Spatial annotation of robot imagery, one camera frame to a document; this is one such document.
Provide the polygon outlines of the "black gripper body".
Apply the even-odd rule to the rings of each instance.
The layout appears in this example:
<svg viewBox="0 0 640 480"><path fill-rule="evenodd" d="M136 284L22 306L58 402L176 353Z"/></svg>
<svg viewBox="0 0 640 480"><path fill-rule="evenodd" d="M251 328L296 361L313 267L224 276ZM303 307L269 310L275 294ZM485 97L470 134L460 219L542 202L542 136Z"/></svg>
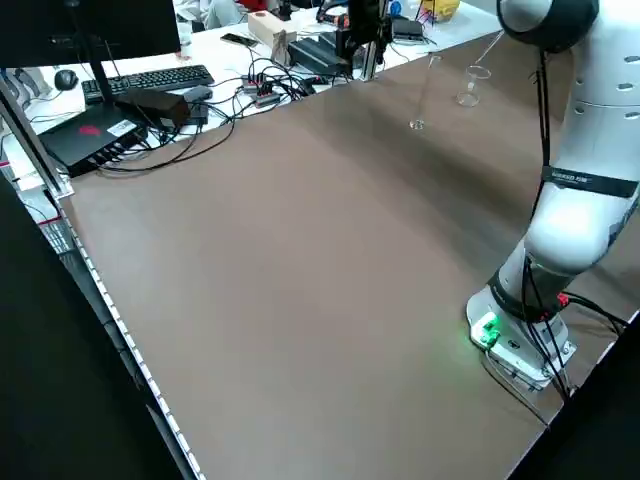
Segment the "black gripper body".
<svg viewBox="0 0 640 480"><path fill-rule="evenodd" d="M349 26L352 30L377 29L386 15L387 0L349 0Z"/></svg>

